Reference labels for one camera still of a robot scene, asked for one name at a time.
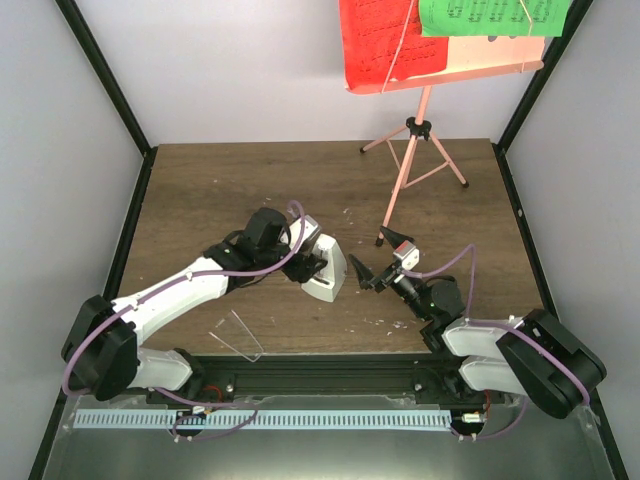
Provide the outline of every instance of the red paper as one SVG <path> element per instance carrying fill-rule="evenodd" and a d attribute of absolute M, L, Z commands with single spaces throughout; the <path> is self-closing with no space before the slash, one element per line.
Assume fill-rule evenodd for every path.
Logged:
<path fill-rule="evenodd" d="M 425 38 L 414 1 L 402 48 L 390 78 L 404 80 L 447 67 L 449 39 Z M 340 0 L 345 77 L 349 88 L 380 85 L 398 48 L 410 0 Z"/>

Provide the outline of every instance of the wooden tabletop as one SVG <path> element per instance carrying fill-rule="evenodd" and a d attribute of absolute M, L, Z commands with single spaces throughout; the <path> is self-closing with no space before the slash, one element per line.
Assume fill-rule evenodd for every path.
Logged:
<path fill-rule="evenodd" d="M 401 191 L 390 228 L 415 237 L 422 252 L 417 271 L 433 270 L 467 244 L 478 249 L 472 316 L 504 318 L 540 306 L 540 298 L 511 206 L 487 140 L 443 141 L 470 188 L 446 169 Z M 402 150 L 406 142 L 394 142 Z M 146 193 L 120 295 L 128 295 L 185 268 L 229 232 L 244 228 L 262 206 L 282 212 L 299 200 L 334 236 L 374 271 L 391 263 L 388 245 L 374 241 L 397 169 L 381 145 L 361 155 L 362 142 L 162 145 Z M 415 177 L 441 159 L 420 142 Z M 470 259 L 451 269 L 466 297 Z M 165 326 L 145 344 L 191 353 L 249 353 L 241 329 L 219 328 L 237 312 L 267 353 L 426 351 L 419 329 L 392 291 L 361 291 L 350 267 L 334 303 L 316 300 L 276 272 L 255 287 L 200 305 Z"/>

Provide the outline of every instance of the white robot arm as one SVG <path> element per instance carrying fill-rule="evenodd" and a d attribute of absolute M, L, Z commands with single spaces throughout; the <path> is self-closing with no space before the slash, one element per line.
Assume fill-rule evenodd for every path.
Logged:
<path fill-rule="evenodd" d="M 412 275 L 420 259 L 413 238 L 380 230 L 394 248 L 393 263 L 376 276 L 350 255 L 360 287 L 378 293 L 391 288 L 427 323 L 420 333 L 432 353 L 452 362 L 464 358 L 456 377 L 444 382 L 451 393 L 464 396 L 471 389 L 526 395 L 547 414 L 565 418 L 605 378 L 600 359 L 544 310 L 505 320 L 464 318 L 456 279 L 439 275 L 423 281 L 420 274 Z"/>
<path fill-rule="evenodd" d="M 293 253 L 296 244 L 300 248 Z M 346 274 L 346 260 L 335 240 L 321 234 L 318 223 L 308 215 L 304 222 L 298 218 L 287 225 L 284 215 L 261 208 L 244 230 L 232 232 L 187 268 L 158 284 L 112 302 L 101 296 L 87 300 L 65 342 L 62 357 L 69 362 L 105 318 L 120 312 L 113 326 L 78 357 L 73 365 L 76 380 L 98 400 L 112 398 L 126 388 L 181 389 L 192 378 L 197 362 L 183 350 L 161 352 L 141 345 L 164 325 L 201 303 L 250 285 L 286 255 L 291 258 L 280 269 L 290 280 L 301 283 L 316 298 L 333 301 Z M 229 276 L 227 272 L 241 275 Z"/>

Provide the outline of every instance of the paper scrap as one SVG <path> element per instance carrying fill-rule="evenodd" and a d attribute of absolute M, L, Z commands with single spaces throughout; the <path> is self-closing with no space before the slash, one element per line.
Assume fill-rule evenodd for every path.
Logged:
<path fill-rule="evenodd" d="M 531 36 L 559 37 L 571 0 L 523 0 Z M 420 0 L 424 37 L 529 35 L 520 0 Z"/>

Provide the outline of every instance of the clear plastic piece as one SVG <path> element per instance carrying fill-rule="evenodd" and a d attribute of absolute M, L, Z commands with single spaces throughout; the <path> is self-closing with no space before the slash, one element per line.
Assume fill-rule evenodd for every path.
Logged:
<path fill-rule="evenodd" d="M 260 342 L 234 310 L 218 320 L 209 335 L 252 363 L 264 354 Z"/>

